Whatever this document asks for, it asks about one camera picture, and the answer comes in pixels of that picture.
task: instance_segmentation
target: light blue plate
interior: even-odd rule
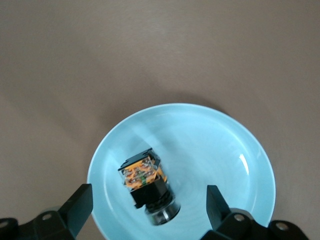
[[[136,209],[118,173],[128,158],[152,147],[181,204],[170,222],[153,226]],[[247,210],[267,226],[276,187],[269,159],[239,122],[208,107],[172,103],[139,111],[115,126],[93,155],[88,171],[93,218],[108,240],[198,240],[211,225],[207,185],[217,185],[231,208]]]

